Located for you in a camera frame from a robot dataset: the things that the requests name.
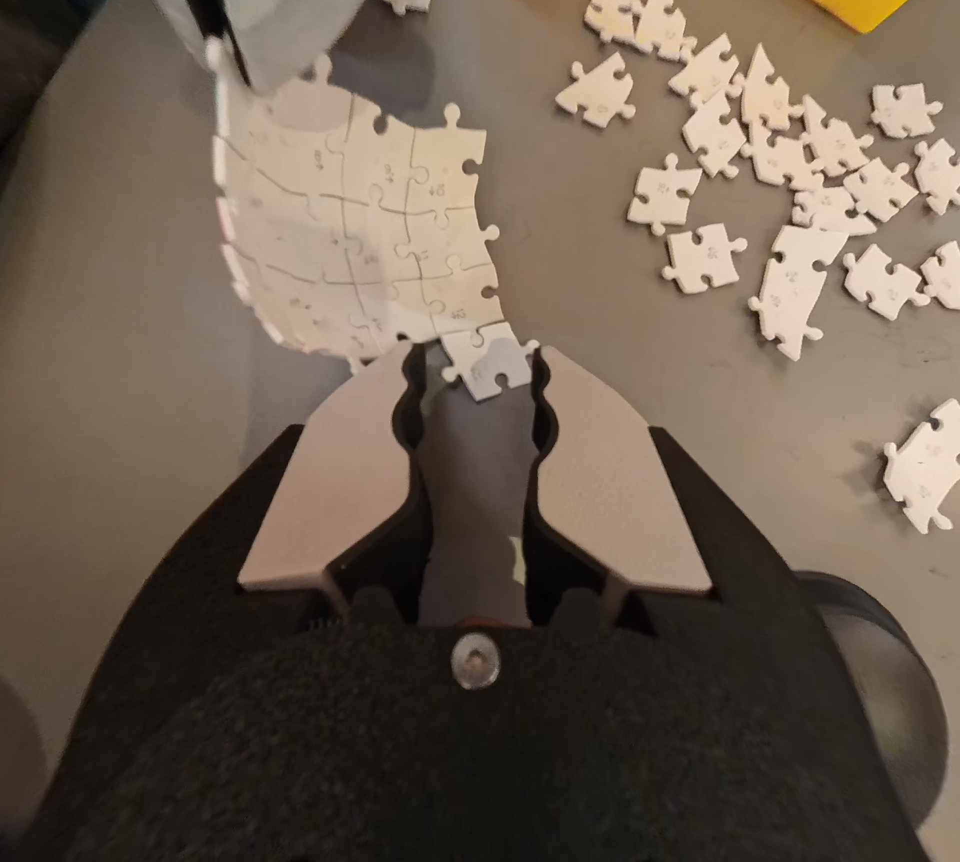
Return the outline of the pile of white puzzle pieces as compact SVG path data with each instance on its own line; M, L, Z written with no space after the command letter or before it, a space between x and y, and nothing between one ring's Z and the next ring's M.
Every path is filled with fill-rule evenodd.
M931 302L959 308L958 239L936 247L917 268L896 263L878 244L845 251L852 239L876 234L917 198L928 214L958 208L958 151L932 139L942 103L921 83L870 89L870 122L889 140L912 142L914 163L888 165L873 156L874 137L829 117L810 95L793 104L762 43L745 73L722 33L701 49L687 32L675 0L588 0L583 24L606 46L633 49L678 64L667 88L689 104L680 139L695 165L669 152L661 165L642 167L626 220L666 240L663 279L694 295L738 282L737 256L747 248L723 222L687 229L690 205L703 178L733 180L738 160L760 184L784 187L790 216L774 237L760 287L747 305L762 339L796 362L804 344L820 340L811 322L827 279L840 260L843 290L886 321L906 305Z

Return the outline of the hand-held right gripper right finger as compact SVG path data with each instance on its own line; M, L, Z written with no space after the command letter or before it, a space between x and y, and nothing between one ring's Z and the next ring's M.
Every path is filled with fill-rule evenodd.
M636 593L708 596L713 582L647 420L552 345L534 352L535 456L525 496L525 609L546 626L586 590L615 622Z

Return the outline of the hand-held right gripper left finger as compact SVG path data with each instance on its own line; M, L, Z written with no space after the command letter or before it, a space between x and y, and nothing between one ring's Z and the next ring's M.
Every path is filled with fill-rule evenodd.
M309 416L239 571L244 592L318 592L344 617L386 591L417 626L434 539L417 450L426 346L400 342Z

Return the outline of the black round stand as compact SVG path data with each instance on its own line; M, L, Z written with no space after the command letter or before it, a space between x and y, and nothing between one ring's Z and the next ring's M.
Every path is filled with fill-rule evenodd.
M828 573L795 574L851 677L903 808L918 830L943 791L950 730L938 684L906 629L865 589Z

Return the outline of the joined white puzzle piece pair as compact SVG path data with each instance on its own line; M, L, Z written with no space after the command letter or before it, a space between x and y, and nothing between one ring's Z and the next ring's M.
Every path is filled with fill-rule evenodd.
M958 401L944 401L930 412L930 418L936 425L924 421L901 446L892 441L883 446L884 486L923 535L930 532L931 524L941 530L954 527L939 506L959 479Z

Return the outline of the curved assembled puzzle section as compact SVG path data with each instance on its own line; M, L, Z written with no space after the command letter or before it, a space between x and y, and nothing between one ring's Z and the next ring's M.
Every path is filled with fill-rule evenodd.
M312 74L262 96L234 49L210 37L212 177L232 287L270 339L353 368L398 342L474 335L504 321L476 211L487 133L448 103L406 124Z

